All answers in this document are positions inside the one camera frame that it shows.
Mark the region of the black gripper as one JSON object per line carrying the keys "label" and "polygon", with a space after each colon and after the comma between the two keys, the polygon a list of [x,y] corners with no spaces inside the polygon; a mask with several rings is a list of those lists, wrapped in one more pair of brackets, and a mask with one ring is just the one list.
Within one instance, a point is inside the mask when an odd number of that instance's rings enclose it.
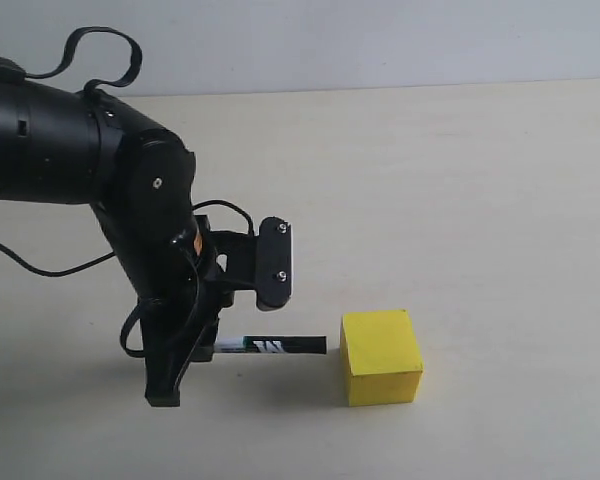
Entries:
{"label": "black gripper", "polygon": [[251,216],[244,218],[245,232],[214,231],[206,215],[194,215],[187,228],[158,245],[144,278],[134,272],[137,303],[122,325],[122,350],[144,362],[149,405],[178,406],[191,359],[211,356],[220,311],[246,285],[228,280],[229,267],[218,257],[255,266],[258,237]]}

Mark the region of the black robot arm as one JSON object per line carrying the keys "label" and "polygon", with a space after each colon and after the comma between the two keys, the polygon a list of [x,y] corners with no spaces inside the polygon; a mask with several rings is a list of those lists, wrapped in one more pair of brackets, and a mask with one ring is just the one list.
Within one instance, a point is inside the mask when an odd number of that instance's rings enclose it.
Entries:
{"label": "black robot arm", "polygon": [[137,296],[145,397],[176,407],[190,359],[217,330],[234,290],[217,256],[228,238],[194,212],[195,155],[173,132],[86,85],[33,82],[0,57],[0,200],[88,205]]}

